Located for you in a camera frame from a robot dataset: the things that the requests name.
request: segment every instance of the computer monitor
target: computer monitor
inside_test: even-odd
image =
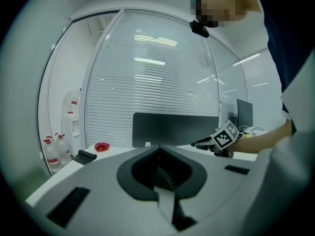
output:
[[[252,127],[252,103],[237,99],[237,127],[242,130]]]
[[[132,122],[132,146],[187,145],[208,137],[219,127],[216,116],[184,116],[152,113],[134,113]]]

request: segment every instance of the ceiling light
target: ceiling light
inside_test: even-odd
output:
[[[253,85],[253,87],[260,86],[260,85],[264,85],[264,84],[269,84],[269,83],[270,83],[270,82],[262,83],[262,84],[257,84],[257,85]]]
[[[218,82],[217,79],[213,79],[214,81]],[[222,85],[225,85],[225,83],[223,83],[221,80],[219,80],[219,82],[222,84]]]
[[[153,38],[151,36],[144,36],[144,35],[134,35],[134,40],[137,41],[150,41],[150,42],[156,42],[156,43],[160,43],[160,44],[164,44],[164,45],[170,45],[170,46],[176,46],[177,42],[174,40],[170,40],[167,38],[162,38],[162,37],[158,37],[158,38]]]
[[[201,81],[198,81],[197,83],[199,84],[199,83],[204,82],[204,81],[206,81],[206,80],[208,80],[208,79],[209,79],[209,77],[207,77],[207,78],[205,78],[205,79],[203,79],[203,80],[201,80]]]
[[[134,58],[134,61],[151,63],[151,64],[156,64],[156,65],[165,65],[165,62],[154,60],[154,59]]]
[[[158,79],[150,79],[150,78],[145,78],[145,77],[134,77],[135,79],[138,80],[144,80],[144,81],[159,81],[161,82],[162,80],[158,80]]]
[[[162,79],[162,77],[151,76],[151,75],[135,74],[135,76],[149,77],[149,78],[154,78],[154,79]]]
[[[226,91],[226,92],[232,92],[232,91],[236,91],[236,90],[238,90],[238,89],[234,89],[234,90],[230,90],[230,91]]]
[[[248,60],[250,60],[250,59],[252,59],[252,58],[255,58],[255,57],[259,56],[259,55],[260,55],[260,54],[257,53],[257,54],[255,54],[255,55],[253,55],[253,56],[250,56],[250,57],[248,57],[248,58],[246,58],[246,59],[241,60],[240,62],[235,63],[233,66],[236,66],[236,65],[238,65],[238,64],[240,64],[240,63],[243,63],[243,62],[245,62],[245,61],[248,61]]]

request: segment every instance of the window blinds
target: window blinds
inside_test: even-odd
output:
[[[218,116],[209,44],[188,23],[126,10],[93,64],[85,107],[87,146],[132,147],[136,112]]]

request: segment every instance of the dark shirt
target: dark shirt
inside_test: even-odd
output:
[[[282,92],[302,68],[314,47],[313,0],[260,0]]]

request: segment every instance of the white sleeve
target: white sleeve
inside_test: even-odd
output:
[[[281,110],[281,115],[287,120],[292,120],[291,115],[284,110]]]

